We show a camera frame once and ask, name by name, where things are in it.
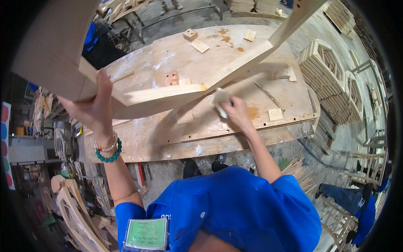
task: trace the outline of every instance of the hand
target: hand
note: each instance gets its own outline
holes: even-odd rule
[[[113,85],[110,75],[103,69],[98,72],[97,85],[98,93],[92,102],[72,102],[61,96],[57,98],[70,116],[94,132],[99,146],[107,147],[114,140],[111,107]]]
[[[229,100],[232,102],[232,106],[220,102],[220,106],[227,113],[233,123],[235,123],[245,133],[250,130],[254,130],[255,127],[252,124],[252,120],[249,117],[248,107],[246,103],[236,96],[231,96]]]

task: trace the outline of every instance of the green bead bracelet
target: green bead bracelet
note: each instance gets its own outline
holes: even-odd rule
[[[113,154],[113,156],[111,158],[105,158],[101,155],[100,151],[98,149],[95,149],[95,152],[97,154],[97,157],[102,161],[102,162],[113,162],[115,161],[118,156],[120,155],[120,153],[122,152],[122,142],[121,140],[118,138],[118,149],[116,150],[115,154]]]

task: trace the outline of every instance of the green name badge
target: green name badge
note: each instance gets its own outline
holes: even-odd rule
[[[149,250],[165,250],[167,219],[129,220],[126,246]]]

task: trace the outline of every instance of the plywood surface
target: plywood surface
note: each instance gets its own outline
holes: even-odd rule
[[[244,40],[248,29],[256,31],[254,42]],[[124,93],[164,86],[165,73],[177,70],[180,79],[190,78],[192,83],[201,83],[214,69],[220,69],[267,40],[274,28],[260,25],[227,25],[198,29],[198,40],[210,49],[204,54],[197,52],[181,33],[154,41],[152,45],[134,51],[106,67],[112,79],[125,72],[134,71],[114,84]],[[271,70],[279,65],[293,67],[297,81],[273,80]],[[261,84],[286,109],[283,119],[270,121],[267,110],[277,106],[253,81]],[[271,128],[281,132],[288,140],[299,138],[302,132],[312,129],[311,120],[315,117],[307,88],[298,64],[288,46],[284,43],[278,50],[263,60],[257,67],[226,84],[223,88],[231,94],[243,98],[249,106],[253,124],[262,133]],[[115,130],[123,142],[122,156],[125,162],[166,160],[172,158],[212,155],[231,149],[247,148],[233,134],[239,132],[230,121],[220,118],[209,94],[192,101],[180,109],[190,111],[191,123],[178,125],[178,109],[162,112],[150,117],[131,120],[117,125]],[[298,124],[290,133],[283,125]],[[271,139],[266,145],[280,141]],[[97,162],[93,150],[93,135],[86,136],[86,154],[90,162]]]

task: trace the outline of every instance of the forearm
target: forearm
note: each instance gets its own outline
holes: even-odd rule
[[[109,146],[114,141],[113,133],[96,135],[96,139],[99,146]],[[109,158],[113,156],[115,151],[116,147],[111,152],[102,152],[101,155]],[[123,202],[132,202],[144,208],[140,193],[123,158],[119,155],[113,162],[104,162],[104,166],[109,191],[115,206]]]
[[[248,128],[244,130],[243,133],[246,136],[253,157],[255,158],[259,177],[266,179],[270,184],[273,183],[282,176],[278,165],[263,144],[255,128]]]

